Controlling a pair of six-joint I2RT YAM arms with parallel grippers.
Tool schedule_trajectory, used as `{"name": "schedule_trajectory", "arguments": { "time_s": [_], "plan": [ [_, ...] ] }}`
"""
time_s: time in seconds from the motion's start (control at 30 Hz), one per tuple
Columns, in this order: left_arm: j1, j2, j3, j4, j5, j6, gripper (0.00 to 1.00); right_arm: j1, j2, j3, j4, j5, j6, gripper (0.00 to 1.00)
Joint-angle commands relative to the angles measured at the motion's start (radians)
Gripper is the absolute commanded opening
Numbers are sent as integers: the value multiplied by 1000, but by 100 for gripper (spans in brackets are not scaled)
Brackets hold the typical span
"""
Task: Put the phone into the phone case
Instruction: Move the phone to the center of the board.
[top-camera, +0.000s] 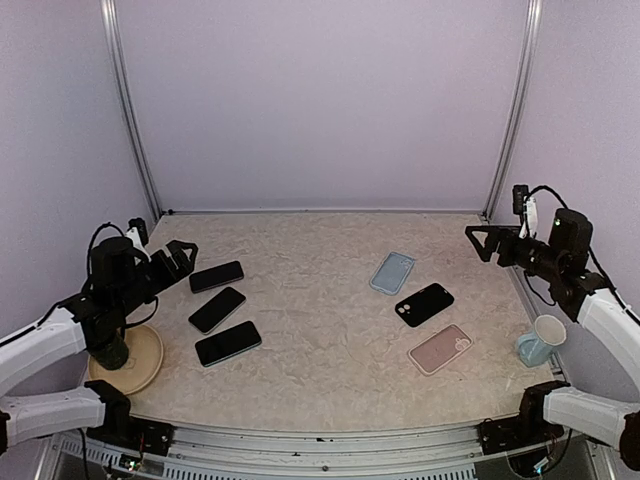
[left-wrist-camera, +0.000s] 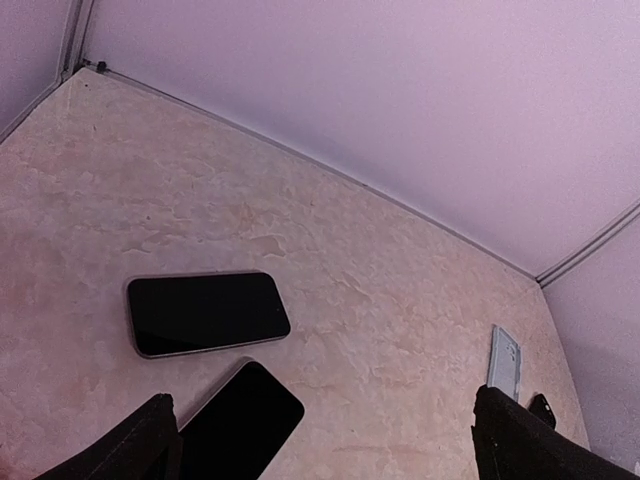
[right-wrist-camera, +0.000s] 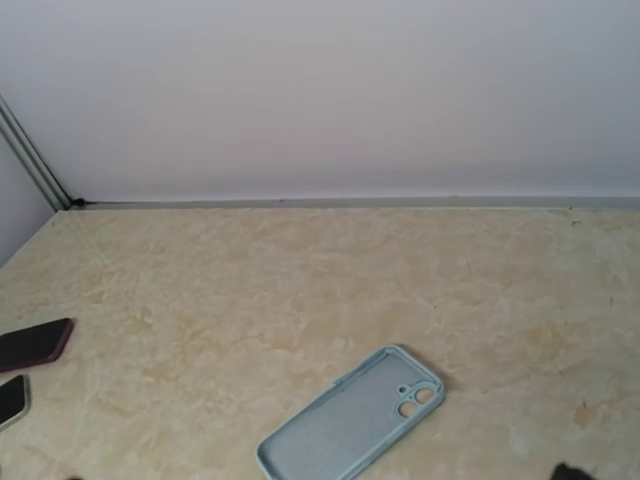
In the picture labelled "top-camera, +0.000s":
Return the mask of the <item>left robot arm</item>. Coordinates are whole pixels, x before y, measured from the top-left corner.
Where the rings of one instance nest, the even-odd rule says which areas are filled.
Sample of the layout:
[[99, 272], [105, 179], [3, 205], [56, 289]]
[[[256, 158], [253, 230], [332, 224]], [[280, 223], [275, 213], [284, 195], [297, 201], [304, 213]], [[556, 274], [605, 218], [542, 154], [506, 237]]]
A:
[[198, 247], [170, 241], [148, 253], [144, 220], [99, 240], [86, 257], [87, 278], [79, 293], [63, 299], [38, 320], [1, 340], [1, 448], [69, 430], [121, 445], [141, 438], [128, 397], [104, 380], [63, 392], [12, 397], [10, 391], [50, 365], [86, 352], [113, 371], [129, 358], [124, 335], [128, 316], [195, 270]]

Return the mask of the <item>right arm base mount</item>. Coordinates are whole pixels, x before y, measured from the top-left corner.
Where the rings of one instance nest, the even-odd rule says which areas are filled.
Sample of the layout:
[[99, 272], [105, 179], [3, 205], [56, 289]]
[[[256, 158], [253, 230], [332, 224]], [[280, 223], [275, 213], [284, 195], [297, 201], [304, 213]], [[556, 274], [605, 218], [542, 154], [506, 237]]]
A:
[[477, 425], [477, 432], [483, 454], [493, 455], [559, 439], [564, 435], [564, 428], [545, 421], [530, 426], [516, 415], [485, 419]]

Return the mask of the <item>light blue phone case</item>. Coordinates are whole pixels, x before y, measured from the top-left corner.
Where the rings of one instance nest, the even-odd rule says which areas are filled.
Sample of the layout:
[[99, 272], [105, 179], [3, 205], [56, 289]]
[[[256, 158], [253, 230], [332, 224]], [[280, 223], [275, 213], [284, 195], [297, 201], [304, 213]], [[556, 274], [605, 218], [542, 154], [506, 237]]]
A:
[[415, 260], [412, 257], [398, 252], [390, 252], [372, 276], [369, 285], [375, 291], [390, 296], [396, 295], [414, 265]]

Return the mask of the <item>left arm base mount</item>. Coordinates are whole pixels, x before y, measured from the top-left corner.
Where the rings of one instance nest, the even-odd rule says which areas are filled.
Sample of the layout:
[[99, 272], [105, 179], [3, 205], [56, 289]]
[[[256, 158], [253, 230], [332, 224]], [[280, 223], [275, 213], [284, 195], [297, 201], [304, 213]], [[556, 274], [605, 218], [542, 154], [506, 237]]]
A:
[[88, 428], [89, 438], [109, 445], [166, 457], [174, 437], [175, 427], [169, 423], [130, 417], [123, 430], [106, 426]]

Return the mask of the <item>black phone teal edge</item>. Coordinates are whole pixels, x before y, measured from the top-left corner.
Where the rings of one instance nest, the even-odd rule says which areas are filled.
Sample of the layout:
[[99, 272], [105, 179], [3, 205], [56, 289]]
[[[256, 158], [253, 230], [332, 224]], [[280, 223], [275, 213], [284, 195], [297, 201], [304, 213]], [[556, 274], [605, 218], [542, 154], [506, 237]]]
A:
[[195, 343], [200, 364], [210, 367], [251, 350], [262, 338], [251, 321], [246, 321]]

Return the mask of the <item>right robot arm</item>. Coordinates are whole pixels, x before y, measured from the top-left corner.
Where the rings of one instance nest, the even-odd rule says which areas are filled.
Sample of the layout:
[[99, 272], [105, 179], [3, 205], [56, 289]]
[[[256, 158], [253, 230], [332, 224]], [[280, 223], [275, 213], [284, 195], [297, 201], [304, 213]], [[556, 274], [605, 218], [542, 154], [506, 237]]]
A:
[[[593, 225], [582, 213], [562, 205], [547, 241], [534, 236], [535, 194], [541, 186], [512, 189], [517, 226], [468, 226], [465, 235], [479, 258], [498, 258], [549, 285], [554, 305], [594, 335], [633, 382], [639, 380], [639, 318], [625, 303], [597, 261], [590, 242]], [[552, 439], [566, 430], [581, 432], [618, 451], [627, 468], [639, 468], [639, 406], [583, 392], [553, 380], [525, 390], [517, 415], [484, 421], [479, 430], [484, 453], [495, 453]]]

